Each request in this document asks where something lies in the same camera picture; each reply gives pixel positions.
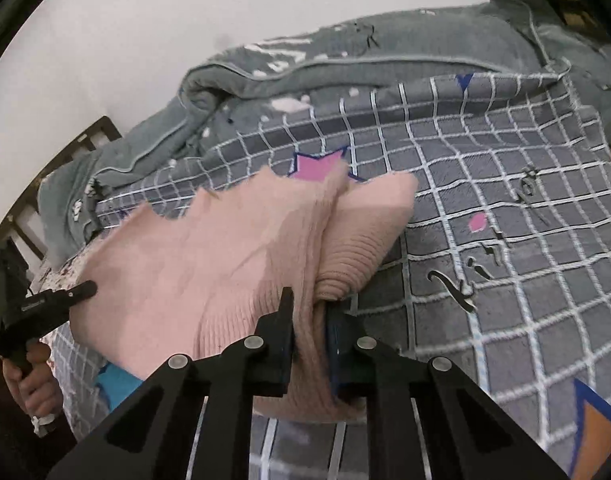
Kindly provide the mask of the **person's left hand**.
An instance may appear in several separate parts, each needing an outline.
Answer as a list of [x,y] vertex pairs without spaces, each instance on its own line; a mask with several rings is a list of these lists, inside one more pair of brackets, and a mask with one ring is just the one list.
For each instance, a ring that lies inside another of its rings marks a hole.
[[30,416],[34,433],[46,437],[55,429],[57,417],[63,411],[63,393],[54,377],[50,363],[51,349],[41,341],[27,344],[24,372],[11,359],[3,360],[3,377],[15,402]]

